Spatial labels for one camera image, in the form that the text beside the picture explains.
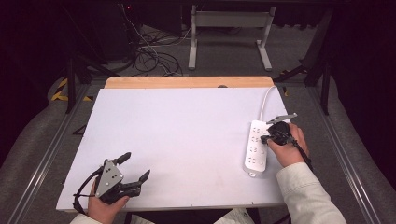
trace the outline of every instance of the white sleeve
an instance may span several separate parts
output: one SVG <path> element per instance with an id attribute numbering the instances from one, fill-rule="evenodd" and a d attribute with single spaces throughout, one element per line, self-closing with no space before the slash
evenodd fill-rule
<path id="1" fill-rule="evenodd" d="M 90 217 L 78 214 L 70 224 L 101 224 L 101 222 L 96 221 Z"/>
<path id="2" fill-rule="evenodd" d="M 293 224 L 346 223 L 306 163 L 287 166 L 276 177 Z"/>

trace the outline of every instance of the metal frame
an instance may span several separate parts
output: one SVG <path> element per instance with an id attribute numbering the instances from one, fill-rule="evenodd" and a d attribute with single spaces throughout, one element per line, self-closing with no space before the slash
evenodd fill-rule
<path id="1" fill-rule="evenodd" d="M 266 71 L 272 71 L 265 44 L 270 33 L 272 21 L 275 16 L 275 7 L 269 12 L 223 12 L 223 11 L 197 11 L 192 6 L 191 11 L 191 45 L 189 69 L 194 70 L 197 58 L 196 28 L 199 27 L 264 27 L 262 39 L 257 40 L 257 48 L 262 56 L 262 63 Z"/>

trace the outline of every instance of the electrical outlet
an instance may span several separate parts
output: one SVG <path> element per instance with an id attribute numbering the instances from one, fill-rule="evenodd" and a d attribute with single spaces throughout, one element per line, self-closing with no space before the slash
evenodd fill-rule
<path id="1" fill-rule="evenodd" d="M 260 137 L 269 134 L 267 130 L 270 126 L 270 124 L 260 120 L 251 122 L 244 170 L 252 177 L 262 174 L 265 170 L 268 146 L 262 143 Z"/>

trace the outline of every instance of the white board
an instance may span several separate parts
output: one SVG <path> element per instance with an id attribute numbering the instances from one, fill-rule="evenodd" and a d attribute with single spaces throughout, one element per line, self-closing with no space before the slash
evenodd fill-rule
<path id="1" fill-rule="evenodd" d="M 122 183 L 148 169 L 139 197 L 124 210 L 271 206 L 283 203 L 269 150 L 263 175 L 243 170 L 250 122 L 259 119 L 269 88 L 100 90 L 84 137 L 64 183 L 57 209 L 73 211 L 73 194 L 103 164 L 131 152 L 118 166 Z M 272 89 L 263 120 L 286 115 Z M 90 182 L 82 193 L 89 194 Z M 80 198 L 87 208 L 87 198 Z"/>

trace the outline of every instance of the black cable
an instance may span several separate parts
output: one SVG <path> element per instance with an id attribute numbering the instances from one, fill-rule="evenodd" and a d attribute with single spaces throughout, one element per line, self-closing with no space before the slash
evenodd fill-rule
<path id="1" fill-rule="evenodd" d="M 85 186 L 88 184 L 88 182 L 90 182 L 90 180 L 96 176 L 99 175 L 103 172 L 103 167 L 100 167 L 99 169 L 97 169 L 95 172 L 93 172 L 85 181 L 84 183 L 82 183 L 81 187 L 79 187 L 77 193 L 75 193 L 73 196 L 75 196 L 75 200 L 73 202 L 73 207 L 76 209 L 76 211 L 78 211 L 79 213 L 86 215 L 84 212 L 84 209 L 82 209 L 81 204 L 79 203 L 78 198 L 80 196 L 85 196 L 83 194 L 81 194 L 82 190 L 85 188 Z"/>
<path id="2" fill-rule="evenodd" d="M 291 220 L 290 219 L 290 214 L 287 214 L 287 215 L 283 216 L 280 220 L 274 222 L 274 224 L 280 224 L 280 223 L 282 223 L 282 222 L 284 222 L 284 221 L 286 221 L 288 219 Z"/>
<path id="3" fill-rule="evenodd" d="M 314 171 L 314 167 L 311 164 L 311 159 L 309 159 L 308 156 L 306 156 L 304 150 L 300 147 L 300 145 L 298 145 L 297 140 L 293 140 L 292 143 L 293 143 L 293 145 L 295 147 L 297 147 L 297 149 L 299 150 L 301 156 L 303 157 L 303 160 L 308 165 L 309 169 L 313 172 Z"/>

